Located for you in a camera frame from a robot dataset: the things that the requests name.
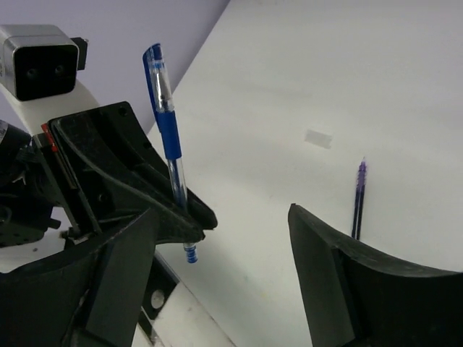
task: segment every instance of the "white surface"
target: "white surface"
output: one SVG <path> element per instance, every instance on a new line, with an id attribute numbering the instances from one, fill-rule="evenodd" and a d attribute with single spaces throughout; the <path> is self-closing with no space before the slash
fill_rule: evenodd
<path id="1" fill-rule="evenodd" d="M 135 329 L 135 334 L 133 335 L 133 340 L 132 340 L 132 347 L 148 347 L 152 346 L 153 344 L 148 340 L 147 336 L 145 335 L 145 332 L 143 332 L 142 328 L 137 325 L 137 328 Z M 157 343 L 154 345 L 154 347 L 165 347 L 163 343 Z"/>
<path id="2" fill-rule="evenodd" d="M 213 318 L 191 292 L 179 283 L 154 321 L 165 346 L 233 347 Z"/>
<path id="3" fill-rule="evenodd" d="M 53 118 L 100 106 L 90 91 L 79 80 L 76 81 L 72 92 L 50 98 L 19 101 L 3 85 L 0 85 L 0 93 L 4 95 L 31 135 L 42 133 L 41 125 Z"/>
<path id="4" fill-rule="evenodd" d="M 462 270 L 462 17 L 449 0 L 231 0 L 174 94 L 187 183 L 219 227 L 194 266 L 159 249 L 237 346 L 310 345 L 286 214 L 348 234 L 364 155 L 362 240 Z"/>

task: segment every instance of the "pen barrel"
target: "pen barrel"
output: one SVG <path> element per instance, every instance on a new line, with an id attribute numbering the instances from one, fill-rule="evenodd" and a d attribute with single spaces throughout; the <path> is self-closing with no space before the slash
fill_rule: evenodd
<path id="1" fill-rule="evenodd" d="M 151 46 L 143 54 L 143 63 L 147 77 L 148 89 L 151 92 L 154 113 L 170 112 L 174 110 L 172 89 L 164 64 L 162 49 L 159 43 Z"/>
<path id="2" fill-rule="evenodd" d="M 366 183 L 367 183 L 366 172 L 364 171 L 359 172 L 358 177 L 357 177 L 357 191 L 362 190 L 365 187 Z"/>
<path id="3" fill-rule="evenodd" d="M 353 239 L 357 238 L 357 220 L 359 216 L 359 201 L 360 201 L 360 190 L 357 189 L 355 192 L 355 200 L 354 200 L 354 220 L 352 221 L 352 232 L 351 237 Z"/>
<path id="4" fill-rule="evenodd" d="M 362 215 L 363 215 L 363 200 L 365 198 L 365 187 L 360 192 L 359 198 L 359 208 L 358 208 L 358 217 L 357 217 L 357 232 L 355 234 L 355 238 L 360 240 L 360 231 L 362 229 Z"/>
<path id="5" fill-rule="evenodd" d="M 182 159 L 168 160 L 169 175 L 171 178 L 172 192 L 175 203 L 184 211 L 188 211 L 188 190 L 183 172 Z"/>
<path id="6" fill-rule="evenodd" d="M 179 130 L 175 112 L 158 113 L 158 128 L 161 133 L 164 154 L 167 160 L 177 160 L 182 157 Z"/>

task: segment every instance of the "screw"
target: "screw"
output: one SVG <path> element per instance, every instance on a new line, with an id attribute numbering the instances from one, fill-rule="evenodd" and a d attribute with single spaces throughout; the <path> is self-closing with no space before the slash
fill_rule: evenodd
<path id="1" fill-rule="evenodd" d="M 108 199 L 108 197 L 105 194 L 100 194 L 98 196 L 98 201 L 99 202 L 105 202 Z"/>
<path id="2" fill-rule="evenodd" d="M 119 115 L 125 117 L 127 115 L 127 110 L 123 107 L 119 107 Z"/>
<path id="3" fill-rule="evenodd" d="M 154 309 L 160 309 L 164 305 L 165 300 L 164 292 L 161 289 L 157 289 L 151 295 L 151 306 Z"/>

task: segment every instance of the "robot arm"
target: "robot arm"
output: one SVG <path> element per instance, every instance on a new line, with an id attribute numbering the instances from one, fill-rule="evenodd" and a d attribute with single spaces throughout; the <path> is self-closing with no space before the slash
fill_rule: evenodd
<path id="1" fill-rule="evenodd" d="M 130 105 L 99 107 L 75 78 L 74 41 L 0 33 L 0 89 L 29 131 L 1 123 L 0 247 L 58 228 L 54 206 L 72 224 L 62 252 L 0 274 L 0 346 L 130 346 L 156 245 L 201 241 L 216 217 L 192 192 L 190 214 L 177 208 Z"/>

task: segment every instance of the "transparent pen barrel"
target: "transparent pen barrel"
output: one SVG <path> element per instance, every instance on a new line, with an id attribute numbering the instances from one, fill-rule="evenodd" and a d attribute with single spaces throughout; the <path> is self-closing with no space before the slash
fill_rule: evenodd
<path id="1" fill-rule="evenodd" d="M 149 67 L 156 112 L 173 111 L 172 91 L 164 63 L 162 61 L 149 62 Z"/>
<path id="2" fill-rule="evenodd" d="M 175 203 L 185 211 L 188 210 L 187 184 L 183 173 L 182 159 L 168 160 L 169 175 L 171 178 L 172 192 Z"/>

